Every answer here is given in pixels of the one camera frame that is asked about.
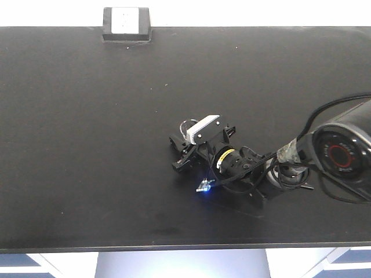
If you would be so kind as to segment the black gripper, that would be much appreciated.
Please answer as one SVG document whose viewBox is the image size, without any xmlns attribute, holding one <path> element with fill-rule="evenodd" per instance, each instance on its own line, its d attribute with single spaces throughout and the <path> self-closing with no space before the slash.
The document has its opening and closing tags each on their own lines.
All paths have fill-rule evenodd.
<svg viewBox="0 0 371 278">
<path fill-rule="evenodd" d="M 176 135 L 170 135 L 170 144 L 180 155 L 172 163 L 174 171 L 184 172 L 199 166 L 199 156 L 208 162 L 211 173 L 217 180 L 230 178 L 251 169 L 263 160 L 265 155 L 255 153 L 250 148 L 235 149 L 230 144 L 230 138 L 235 132 L 235 126 L 226 126 L 222 131 L 222 136 L 216 136 L 199 146 Z"/>
</svg>

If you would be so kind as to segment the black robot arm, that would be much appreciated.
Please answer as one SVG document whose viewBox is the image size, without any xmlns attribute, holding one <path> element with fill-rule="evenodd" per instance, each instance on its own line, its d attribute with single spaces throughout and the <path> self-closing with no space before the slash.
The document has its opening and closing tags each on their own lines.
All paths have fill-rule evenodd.
<svg viewBox="0 0 371 278">
<path fill-rule="evenodd" d="M 169 138 L 180 154 L 173 169 L 181 172 L 206 163 L 208 173 L 197 192 L 223 188 L 254 200 L 258 206 L 284 192 L 306 189 L 314 171 L 355 195 L 355 204 L 369 204 L 370 95 L 358 99 L 358 105 L 313 127 L 321 112 L 347 102 L 347 98 L 322 105 L 296 138 L 264 155 L 247 146 L 234 148 L 230 138 L 236 128 L 221 115 L 185 120 L 180 124 L 180 135 Z"/>
</svg>

